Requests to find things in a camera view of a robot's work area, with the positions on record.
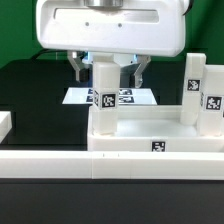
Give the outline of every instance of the white block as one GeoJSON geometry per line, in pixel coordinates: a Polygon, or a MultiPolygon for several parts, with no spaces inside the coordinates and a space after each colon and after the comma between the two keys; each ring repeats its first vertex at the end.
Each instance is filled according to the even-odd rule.
{"type": "Polygon", "coordinates": [[[201,109],[197,131],[199,135],[220,136],[224,104],[224,66],[206,65],[202,85],[201,109]]]}
{"type": "Polygon", "coordinates": [[[188,53],[186,60],[185,77],[202,78],[206,62],[205,54],[188,53]]]}
{"type": "Polygon", "coordinates": [[[130,179],[129,152],[93,152],[92,178],[130,179]]]}
{"type": "Polygon", "coordinates": [[[222,115],[220,113],[199,113],[197,131],[199,135],[220,136],[222,130],[222,115]]]}
{"type": "Polygon", "coordinates": [[[205,66],[202,92],[204,95],[224,95],[224,65],[205,66]]]}
{"type": "Polygon", "coordinates": [[[99,134],[117,130],[120,66],[114,62],[93,64],[93,131],[99,134]]]}
{"type": "Polygon", "coordinates": [[[180,116],[180,122],[183,125],[194,125],[197,121],[205,61],[204,54],[187,54],[180,116]]]}
{"type": "Polygon", "coordinates": [[[93,64],[93,88],[117,89],[120,87],[120,66],[114,62],[93,64]]]}
{"type": "Polygon", "coordinates": [[[93,105],[92,126],[94,133],[111,134],[117,131],[118,112],[114,109],[100,110],[93,105]]]}

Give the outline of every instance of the white platform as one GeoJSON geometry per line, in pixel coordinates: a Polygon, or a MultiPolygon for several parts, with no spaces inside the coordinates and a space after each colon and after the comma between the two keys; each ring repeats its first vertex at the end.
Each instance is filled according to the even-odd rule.
{"type": "Polygon", "coordinates": [[[89,111],[89,151],[152,152],[164,142],[165,152],[224,152],[224,135],[198,136],[195,126],[180,123],[181,106],[120,106],[114,135],[93,133],[89,111]]]}
{"type": "Polygon", "coordinates": [[[0,112],[0,143],[12,128],[11,113],[0,112]]]}
{"type": "MultiPolygon", "coordinates": [[[[113,152],[1,150],[0,178],[224,180],[223,136],[198,137],[195,127],[180,125],[180,106],[142,107],[120,106],[118,132],[107,140],[115,147],[115,139],[119,144],[125,139],[129,148],[124,143],[123,151],[113,152]],[[133,120],[140,116],[139,110],[143,119],[133,120]],[[134,123],[127,126],[130,119],[134,123]],[[153,140],[166,141],[166,151],[152,152],[153,140]],[[131,151],[142,145],[147,152],[131,151]]],[[[96,136],[92,140],[99,144],[96,136]]]]}

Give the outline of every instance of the white pillar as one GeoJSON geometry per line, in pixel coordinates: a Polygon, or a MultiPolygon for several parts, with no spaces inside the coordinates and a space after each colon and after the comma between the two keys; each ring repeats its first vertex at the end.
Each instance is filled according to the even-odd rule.
{"type": "Polygon", "coordinates": [[[113,134],[117,130],[120,66],[114,62],[93,63],[93,131],[113,134]]]}
{"type": "Polygon", "coordinates": [[[201,100],[201,83],[206,56],[204,54],[187,54],[183,100],[180,122],[195,125],[201,100]]]}
{"type": "Polygon", "coordinates": [[[223,125],[224,66],[206,65],[198,117],[199,135],[220,136],[223,125]]]}

